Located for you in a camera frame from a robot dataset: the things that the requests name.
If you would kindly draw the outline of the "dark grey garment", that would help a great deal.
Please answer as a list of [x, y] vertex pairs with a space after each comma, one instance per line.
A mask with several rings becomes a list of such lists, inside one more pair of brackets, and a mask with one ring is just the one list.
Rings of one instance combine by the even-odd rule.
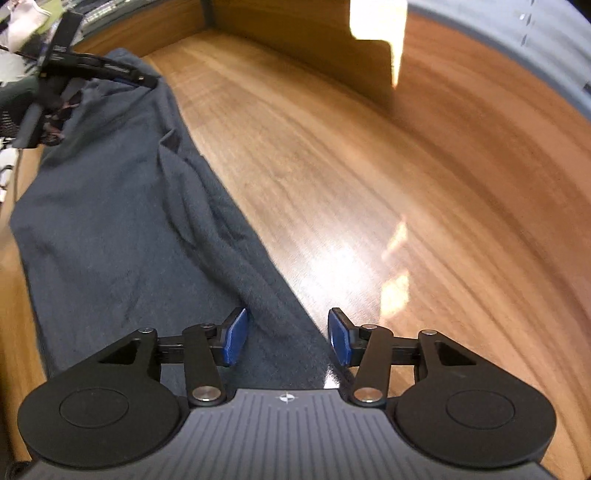
[[346, 387], [349, 373], [192, 142], [170, 87], [94, 80], [10, 218], [48, 376], [142, 327], [249, 311], [230, 389]]

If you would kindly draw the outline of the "wooden desk partition panel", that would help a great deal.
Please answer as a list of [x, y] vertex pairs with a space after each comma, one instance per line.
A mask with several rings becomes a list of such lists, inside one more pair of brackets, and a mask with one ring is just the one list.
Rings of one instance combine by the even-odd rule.
[[423, 48], [429, 58], [466, 58], [487, 75], [499, 72], [535, 107], [558, 122], [561, 133], [590, 143], [588, 106], [577, 100], [549, 71], [548, 61], [525, 58], [514, 48], [479, 30], [420, 6], [387, 15], [391, 32], [403, 44], [355, 35], [349, 1], [106, 1], [99, 19], [84, 18], [79, 52], [106, 54], [122, 47], [148, 55], [201, 31], [212, 29], [286, 55], [386, 106], [394, 89], [394, 54], [403, 61]]

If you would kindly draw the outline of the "frosted striped glass screen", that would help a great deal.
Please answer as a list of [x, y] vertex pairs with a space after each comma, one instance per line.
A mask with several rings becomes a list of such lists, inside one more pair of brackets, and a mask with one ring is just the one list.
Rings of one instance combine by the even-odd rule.
[[507, 54], [590, 117], [590, 21], [569, 1], [411, 1]]

